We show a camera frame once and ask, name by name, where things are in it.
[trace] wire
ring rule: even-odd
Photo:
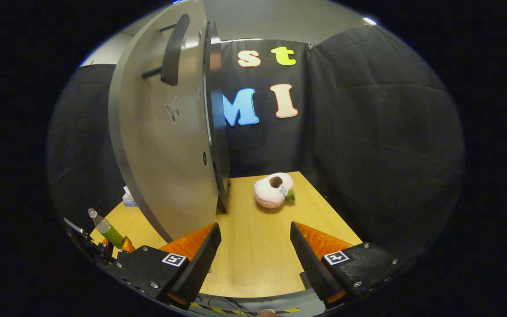
[[[232,301],[236,305],[238,305],[238,307],[240,307],[240,310],[242,311],[242,313],[245,313],[247,315],[247,313],[245,311],[243,311],[243,309],[245,309],[245,310],[248,311],[248,313],[250,313],[250,315],[252,315],[252,317],[255,317],[255,315],[249,309],[247,309],[247,308],[243,307],[242,305],[240,305],[237,301],[235,301],[235,299],[231,299],[229,297],[225,297],[225,298],[228,299],[229,301]]]
[[[215,298],[215,297],[218,297],[218,296],[212,296],[211,298],[209,298],[209,302],[207,303],[207,305],[209,305],[209,308],[210,308],[211,310],[213,310],[213,308],[211,307],[211,300],[213,300],[213,298]],[[219,315],[219,316],[226,317],[226,316],[224,316],[224,315],[220,315],[220,314],[219,314],[219,312],[217,312],[217,311],[215,311],[215,313],[217,313],[217,315]]]
[[[190,312],[191,313],[199,313],[198,311],[193,311],[193,310],[191,310]],[[199,313],[199,314],[205,315],[205,316],[210,316],[210,317],[216,317],[216,316],[213,316],[213,315],[207,315],[206,313]]]
[[[224,297],[220,297],[220,296],[217,296],[217,297],[219,297],[221,300],[223,300],[223,301],[224,301],[224,303],[227,303],[227,304],[228,304],[228,306],[232,307],[233,309],[236,309],[236,310],[241,310],[240,308],[235,307],[235,306],[234,306],[234,305],[232,305],[231,303],[229,303],[229,302],[225,301]]]

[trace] pink donut toy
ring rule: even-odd
[[[274,173],[260,179],[253,186],[255,200],[261,206],[273,209],[285,199],[294,201],[292,177],[286,173]]]

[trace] black fabric curtain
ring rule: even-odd
[[[412,48],[378,26],[308,52],[317,164],[370,241],[412,261],[441,233],[463,174],[455,104]]]
[[[274,48],[286,47],[294,54],[289,55],[296,63],[281,65]],[[242,67],[238,64],[238,53],[256,51],[261,64]],[[244,88],[253,88],[253,106],[259,122],[252,125],[231,126],[227,123],[228,146],[231,158],[231,177],[272,174],[277,171],[301,171],[315,174],[310,152],[309,105],[306,85],[307,47],[300,42],[279,40],[253,40],[222,44],[224,85],[223,94],[233,103]],[[289,118],[276,117],[277,101],[273,85],[290,84],[290,99],[298,115]]]
[[[50,195],[59,217],[91,232],[87,209],[107,214],[122,201],[125,185],[109,134],[109,86],[115,65],[76,70],[52,116],[47,138]]]

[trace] yellow black tape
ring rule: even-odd
[[[191,303],[191,305],[195,306],[195,307],[200,307],[200,308],[203,308],[203,309],[208,309],[208,310],[211,310],[211,311],[216,311],[217,313],[233,313],[234,315],[245,315],[245,316],[249,316],[249,315],[257,316],[257,315],[259,315],[259,313],[256,313],[255,311],[252,311],[251,313],[244,313],[243,311],[219,309],[219,308],[215,308],[215,307],[208,307],[208,306],[205,306],[205,305],[200,305],[200,304],[197,304],[197,303]],[[292,309],[279,310],[279,311],[276,311],[275,313],[277,315],[281,315],[283,313],[295,313],[297,311],[298,311],[298,308],[292,308]]]

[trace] blue letter m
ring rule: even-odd
[[[240,119],[238,119],[239,125],[252,125],[259,122],[259,118],[256,117],[254,112],[254,102],[252,96],[255,90],[252,88],[244,88],[236,94],[234,103],[230,103],[226,96],[222,95],[224,103],[224,117],[231,126],[236,123],[238,112],[240,113]]]

